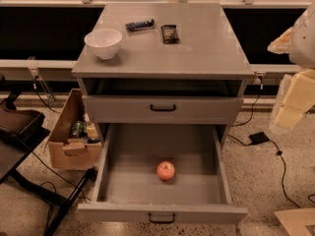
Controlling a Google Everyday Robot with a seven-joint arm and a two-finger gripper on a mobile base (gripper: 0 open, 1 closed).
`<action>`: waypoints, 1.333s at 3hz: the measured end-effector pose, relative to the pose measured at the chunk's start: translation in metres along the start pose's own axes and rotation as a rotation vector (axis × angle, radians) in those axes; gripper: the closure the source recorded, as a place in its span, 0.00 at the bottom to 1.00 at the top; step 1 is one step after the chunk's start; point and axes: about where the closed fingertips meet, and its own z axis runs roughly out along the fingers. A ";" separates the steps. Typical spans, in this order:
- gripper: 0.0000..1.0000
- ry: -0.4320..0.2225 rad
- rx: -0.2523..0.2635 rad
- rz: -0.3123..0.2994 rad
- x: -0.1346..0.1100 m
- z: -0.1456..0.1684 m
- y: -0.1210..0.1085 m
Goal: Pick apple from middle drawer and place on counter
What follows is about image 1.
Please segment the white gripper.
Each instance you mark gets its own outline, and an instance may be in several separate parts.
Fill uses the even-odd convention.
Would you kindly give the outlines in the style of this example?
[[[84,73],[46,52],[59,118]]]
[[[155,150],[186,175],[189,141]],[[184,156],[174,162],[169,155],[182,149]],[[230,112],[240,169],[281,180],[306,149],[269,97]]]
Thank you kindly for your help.
[[[274,54],[288,54],[292,28],[287,29],[272,41],[267,50]],[[283,100],[283,106],[276,115],[274,124],[284,129],[292,129],[315,105],[315,71],[302,70],[295,74]]]

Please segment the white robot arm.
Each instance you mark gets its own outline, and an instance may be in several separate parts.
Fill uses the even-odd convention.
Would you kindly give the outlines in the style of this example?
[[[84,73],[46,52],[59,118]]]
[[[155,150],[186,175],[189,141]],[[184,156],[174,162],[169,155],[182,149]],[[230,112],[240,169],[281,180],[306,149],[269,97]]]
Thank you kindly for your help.
[[[268,51],[287,54],[300,67],[294,76],[283,77],[277,94],[269,128],[280,135],[291,131],[315,105],[315,3],[269,44]]]

